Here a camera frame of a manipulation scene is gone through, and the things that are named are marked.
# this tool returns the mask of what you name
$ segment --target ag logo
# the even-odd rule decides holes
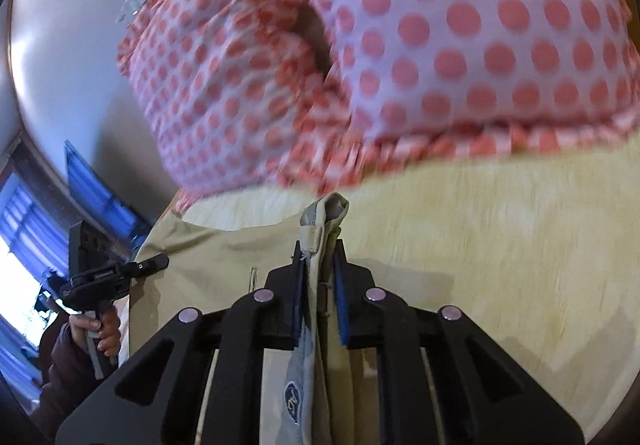
[[[284,405],[293,422],[298,425],[300,417],[300,392],[293,381],[287,383],[284,389]]]

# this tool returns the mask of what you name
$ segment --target device handle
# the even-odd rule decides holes
[[[98,308],[97,313],[95,311],[87,311],[84,313],[87,317],[92,319],[101,320],[102,314],[106,309]],[[91,357],[91,363],[94,366],[94,373],[96,380],[105,380],[109,378],[118,369],[118,358],[107,357],[105,354],[98,350],[98,344],[100,343],[100,335],[98,332],[87,331],[86,332],[86,344],[89,356]]]

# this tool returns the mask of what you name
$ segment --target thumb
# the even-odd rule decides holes
[[[69,324],[74,328],[88,331],[97,331],[102,326],[99,320],[92,319],[85,315],[71,315],[69,317]]]

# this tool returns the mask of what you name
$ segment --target pillow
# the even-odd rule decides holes
[[[118,64],[188,202],[288,184],[346,129],[311,48],[285,31],[305,1],[149,0],[130,26]]]
[[[621,0],[312,3],[350,101],[338,184],[430,156],[622,141],[638,123]]]

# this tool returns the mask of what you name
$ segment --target person's arm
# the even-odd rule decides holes
[[[98,350],[108,357],[117,356],[120,351],[120,320],[113,307],[105,313],[102,321]],[[71,315],[68,324],[62,326],[51,353],[49,383],[42,388],[40,404],[31,413],[31,418],[52,443],[65,418],[100,385],[85,350],[85,331],[95,330],[92,323],[95,321],[87,317]]]

